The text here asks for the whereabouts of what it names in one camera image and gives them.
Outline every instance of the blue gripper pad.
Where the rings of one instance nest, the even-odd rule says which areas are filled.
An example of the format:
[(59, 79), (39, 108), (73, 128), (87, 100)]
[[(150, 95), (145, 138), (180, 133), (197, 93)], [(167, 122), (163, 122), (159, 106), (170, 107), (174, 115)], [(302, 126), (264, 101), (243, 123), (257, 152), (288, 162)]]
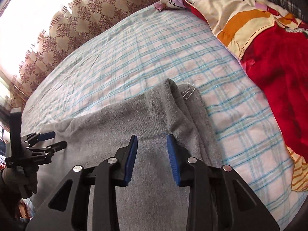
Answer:
[(168, 155), (170, 160), (170, 166), (172, 169), (173, 179), (176, 182), (176, 184), (179, 186), (181, 183), (181, 177), (180, 177), (180, 166), (179, 162), (177, 160), (176, 156), (176, 143), (173, 135), (167, 136), (167, 149), (168, 149)]
[(46, 141), (46, 140), (55, 138), (55, 136), (56, 136), (56, 133), (54, 131), (48, 132), (48, 133), (45, 133), (45, 134), (41, 134), (41, 135), (38, 136), (38, 141), (39, 142)]
[(128, 183), (131, 181), (131, 176), (133, 174), (137, 150), (138, 150), (138, 138), (134, 136), (132, 143), (130, 141), (127, 148), (130, 148), (128, 158), (125, 163), (125, 177), (124, 181), (128, 185)]

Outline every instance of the gray garment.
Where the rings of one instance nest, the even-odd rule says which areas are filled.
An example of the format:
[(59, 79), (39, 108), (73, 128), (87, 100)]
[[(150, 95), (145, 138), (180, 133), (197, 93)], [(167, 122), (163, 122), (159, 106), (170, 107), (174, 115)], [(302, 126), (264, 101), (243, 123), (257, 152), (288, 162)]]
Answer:
[(95, 113), (46, 125), (41, 132), (55, 131), (53, 142), (65, 140), (67, 148), (55, 153), (51, 164), (40, 166), (34, 206), (42, 203), (73, 166), (99, 165), (127, 146), (134, 134), (138, 152), (132, 180), (126, 188), (116, 189), (120, 230), (185, 230), (189, 188), (178, 188), (173, 180), (167, 135), (172, 133), (178, 144), (207, 165), (222, 165), (200, 93), (195, 90), (187, 100), (182, 97), (185, 93), (180, 91), (188, 88), (167, 79)]

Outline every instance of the colorful blanket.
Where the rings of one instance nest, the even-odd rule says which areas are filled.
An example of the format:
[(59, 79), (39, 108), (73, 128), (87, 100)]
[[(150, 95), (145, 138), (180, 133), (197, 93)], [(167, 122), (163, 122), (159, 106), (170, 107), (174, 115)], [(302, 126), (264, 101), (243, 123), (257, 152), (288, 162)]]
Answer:
[(300, 162), (292, 189), (307, 190), (308, 41), (285, 30), (307, 24), (268, 0), (160, 0), (155, 7), (186, 8), (209, 24), (266, 95), (292, 159)]

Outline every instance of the black sleeve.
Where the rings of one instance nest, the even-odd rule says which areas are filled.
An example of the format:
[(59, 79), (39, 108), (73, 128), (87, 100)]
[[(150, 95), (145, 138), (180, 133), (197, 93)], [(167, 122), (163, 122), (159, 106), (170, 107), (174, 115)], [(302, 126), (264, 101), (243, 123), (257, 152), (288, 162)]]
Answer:
[(4, 184), (0, 170), (0, 226), (1, 230), (20, 231), (15, 217), (15, 210), (21, 200), (20, 194), (15, 194)]

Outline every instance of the bed sheet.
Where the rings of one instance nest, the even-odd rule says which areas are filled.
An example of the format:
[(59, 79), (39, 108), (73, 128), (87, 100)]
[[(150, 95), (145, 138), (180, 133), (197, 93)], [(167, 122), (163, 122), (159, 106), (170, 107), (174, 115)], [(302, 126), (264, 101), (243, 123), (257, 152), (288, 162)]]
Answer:
[(291, 191), (293, 162), (264, 94), (189, 11), (150, 6), (82, 45), (29, 98), (22, 134), (128, 99), (165, 78), (198, 88), (224, 163), (244, 178), (283, 230), (308, 193)]

